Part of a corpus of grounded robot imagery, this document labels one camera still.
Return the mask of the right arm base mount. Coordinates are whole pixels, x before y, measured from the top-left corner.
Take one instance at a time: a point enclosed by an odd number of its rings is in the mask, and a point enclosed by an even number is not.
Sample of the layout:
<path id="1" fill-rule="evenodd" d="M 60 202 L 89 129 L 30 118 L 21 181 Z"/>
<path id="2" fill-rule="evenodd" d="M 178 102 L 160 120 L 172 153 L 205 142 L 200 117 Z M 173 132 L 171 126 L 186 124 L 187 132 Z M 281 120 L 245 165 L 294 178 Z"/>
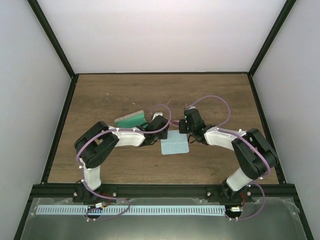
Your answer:
<path id="1" fill-rule="evenodd" d="M 205 196 L 210 202 L 220 204 L 240 204 L 243 200 L 250 203 L 252 197 L 247 195 L 248 190 L 247 187 L 243 187 L 238 191 L 232 191 L 226 184 L 215 184 L 205 188 Z"/>

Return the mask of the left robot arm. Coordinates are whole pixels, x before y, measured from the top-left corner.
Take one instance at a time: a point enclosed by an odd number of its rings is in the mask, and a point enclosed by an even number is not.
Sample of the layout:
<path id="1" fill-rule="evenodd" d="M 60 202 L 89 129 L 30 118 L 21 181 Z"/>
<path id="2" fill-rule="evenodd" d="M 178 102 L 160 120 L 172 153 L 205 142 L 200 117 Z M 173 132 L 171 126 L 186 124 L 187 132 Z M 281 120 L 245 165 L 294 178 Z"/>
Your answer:
<path id="1" fill-rule="evenodd" d="M 158 140 L 168 138 L 168 129 L 169 122 L 162 115 L 133 128 L 112 127 L 104 121 L 97 122 L 74 143 L 76 160 L 82 169 L 81 181 L 87 186 L 85 197 L 91 202 L 101 198 L 101 165 L 114 148 L 152 146 Z"/>

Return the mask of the grey glasses case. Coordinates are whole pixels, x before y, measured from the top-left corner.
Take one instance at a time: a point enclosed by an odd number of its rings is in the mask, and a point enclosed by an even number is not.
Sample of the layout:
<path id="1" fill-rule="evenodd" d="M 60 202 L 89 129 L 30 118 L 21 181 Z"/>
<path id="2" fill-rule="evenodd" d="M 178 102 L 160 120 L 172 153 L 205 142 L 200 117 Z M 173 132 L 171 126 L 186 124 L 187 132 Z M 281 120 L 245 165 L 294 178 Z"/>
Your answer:
<path id="1" fill-rule="evenodd" d="M 114 123 L 118 128 L 134 128 L 146 122 L 145 112 L 143 110 L 130 113 L 114 120 Z"/>

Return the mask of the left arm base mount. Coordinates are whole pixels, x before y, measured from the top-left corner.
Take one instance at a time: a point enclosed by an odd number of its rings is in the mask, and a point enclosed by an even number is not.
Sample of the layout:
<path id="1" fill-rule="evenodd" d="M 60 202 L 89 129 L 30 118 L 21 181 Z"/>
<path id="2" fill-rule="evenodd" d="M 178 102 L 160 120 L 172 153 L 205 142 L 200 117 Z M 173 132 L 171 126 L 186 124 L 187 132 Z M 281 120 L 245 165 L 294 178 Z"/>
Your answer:
<path id="1" fill-rule="evenodd" d="M 116 188 L 108 188 L 103 186 L 100 186 L 94 190 L 94 192 L 105 197 L 115 197 L 117 195 Z M 77 183 L 74 185 L 74 193 L 75 195 L 72 199 L 74 203 L 92 204 L 108 201 L 108 199 L 98 197 L 88 191 L 82 183 Z"/>

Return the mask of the light blue cleaning cloth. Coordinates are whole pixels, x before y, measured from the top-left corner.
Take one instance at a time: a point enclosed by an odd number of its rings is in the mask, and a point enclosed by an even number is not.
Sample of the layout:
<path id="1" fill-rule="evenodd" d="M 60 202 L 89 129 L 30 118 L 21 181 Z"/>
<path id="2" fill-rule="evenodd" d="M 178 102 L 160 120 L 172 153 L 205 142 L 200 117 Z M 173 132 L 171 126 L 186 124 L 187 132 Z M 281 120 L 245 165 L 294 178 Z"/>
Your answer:
<path id="1" fill-rule="evenodd" d="M 162 155 L 187 154 L 189 151 L 187 135 L 179 133 L 178 130 L 169 130 L 167 139 L 161 140 Z"/>

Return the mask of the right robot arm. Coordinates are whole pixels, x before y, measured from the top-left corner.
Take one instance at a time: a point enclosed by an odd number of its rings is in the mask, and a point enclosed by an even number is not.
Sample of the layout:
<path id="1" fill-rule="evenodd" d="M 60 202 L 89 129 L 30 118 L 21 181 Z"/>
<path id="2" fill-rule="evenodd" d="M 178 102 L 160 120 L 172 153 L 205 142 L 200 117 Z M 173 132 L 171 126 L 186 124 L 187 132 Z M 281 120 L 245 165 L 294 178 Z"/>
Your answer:
<path id="1" fill-rule="evenodd" d="M 239 168 L 221 184 L 223 198 L 229 202 L 240 196 L 243 187 L 270 174 L 271 168 L 279 163 L 275 149 L 257 128 L 234 131 L 206 125 L 194 106 L 184 110 L 184 119 L 179 121 L 179 132 L 188 134 L 198 143 L 235 153 Z"/>

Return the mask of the pink sunglasses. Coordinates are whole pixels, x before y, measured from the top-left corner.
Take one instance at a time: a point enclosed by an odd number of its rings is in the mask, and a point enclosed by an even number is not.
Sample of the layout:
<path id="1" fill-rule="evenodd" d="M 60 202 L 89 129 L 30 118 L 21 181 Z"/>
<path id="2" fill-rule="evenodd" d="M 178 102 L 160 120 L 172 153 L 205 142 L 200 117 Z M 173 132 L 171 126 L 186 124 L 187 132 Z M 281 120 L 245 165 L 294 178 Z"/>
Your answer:
<path id="1" fill-rule="evenodd" d="M 172 99 L 170 99 L 167 103 L 166 103 L 166 106 L 168 106 L 169 105 L 169 103 L 170 103 L 170 101 L 171 101 Z M 170 121 L 170 125 L 171 126 L 173 126 L 173 127 L 179 127 L 179 122 L 180 122 L 180 120 L 176 120 L 176 119 L 172 119 L 171 121 Z"/>

